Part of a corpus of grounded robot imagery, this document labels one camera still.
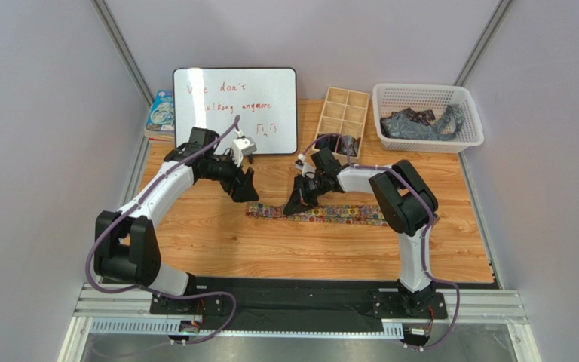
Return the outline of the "colourful patterned tie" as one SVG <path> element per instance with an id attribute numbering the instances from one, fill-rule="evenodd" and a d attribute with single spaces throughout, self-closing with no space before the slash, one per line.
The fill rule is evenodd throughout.
<path id="1" fill-rule="evenodd" d="M 388 226 L 383 213 L 376 205 L 323 205 L 296 214 L 285 215 L 283 205 L 274 206 L 250 202 L 246 207 L 245 216 L 263 220 Z"/>

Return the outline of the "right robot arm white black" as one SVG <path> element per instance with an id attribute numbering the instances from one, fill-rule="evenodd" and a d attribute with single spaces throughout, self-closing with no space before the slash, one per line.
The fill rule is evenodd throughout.
<path id="1" fill-rule="evenodd" d="M 410 161 L 389 166 L 341 164 L 329 149 L 299 157 L 293 190 L 283 214 L 312 210 L 328 192 L 362 192 L 375 196 L 388 226 L 397 233 L 400 251 L 399 291 L 410 305 L 422 305 L 433 293 L 429 270 L 430 229 L 438 201 Z"/>

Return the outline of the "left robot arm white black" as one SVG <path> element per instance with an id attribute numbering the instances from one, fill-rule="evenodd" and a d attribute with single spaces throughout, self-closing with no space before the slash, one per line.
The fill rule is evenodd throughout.
<path id="1" fill-rule="evenodd" d="M 95 275 L 168 298 L 188 299 L 196 291 L 195 277 L 169 266 L 161 257 L 156 229 L 179 197 L 198 180 L 218 182 L 235 203 L 259 200 L 254 171 L 242 163 L 256 151 L 255 141 L 237 125 L 231 145 L 221 154 L 225 138 L 213 130 L 193 127 L 188 141 L 171 150 L 156 176 L 129 203 L 96 218 L 93 247 L 86 259 L 87 279 Z"/>

